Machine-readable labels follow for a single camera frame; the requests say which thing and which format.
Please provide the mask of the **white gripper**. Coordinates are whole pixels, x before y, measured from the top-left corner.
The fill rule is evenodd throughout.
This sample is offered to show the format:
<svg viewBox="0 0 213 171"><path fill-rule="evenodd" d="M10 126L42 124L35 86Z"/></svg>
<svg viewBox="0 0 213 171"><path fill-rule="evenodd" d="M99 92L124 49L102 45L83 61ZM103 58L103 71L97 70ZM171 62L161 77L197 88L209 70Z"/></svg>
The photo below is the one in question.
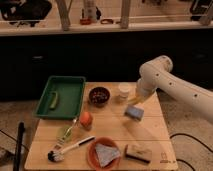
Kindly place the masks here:
<svg viewBox="0 0 213 171"><path fill-rule="evenodd" d="M155 87L139 79L136 84L137 104L143 104L155 91Z"/></svg>

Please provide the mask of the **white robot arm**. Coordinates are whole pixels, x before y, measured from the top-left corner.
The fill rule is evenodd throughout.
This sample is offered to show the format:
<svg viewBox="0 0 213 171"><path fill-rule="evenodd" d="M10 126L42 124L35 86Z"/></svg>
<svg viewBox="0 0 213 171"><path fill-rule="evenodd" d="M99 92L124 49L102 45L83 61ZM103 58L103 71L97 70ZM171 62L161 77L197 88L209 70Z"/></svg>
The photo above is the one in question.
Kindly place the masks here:
<svg viewBox="0 0 213 171"><path fill-rule="evenodd" d="M136 85L137 95L144 101L160 88L197 110L213 124L213 92L172 75L172 68L172 60L165 55L142 64L139 69L141 78Z"/></svg>

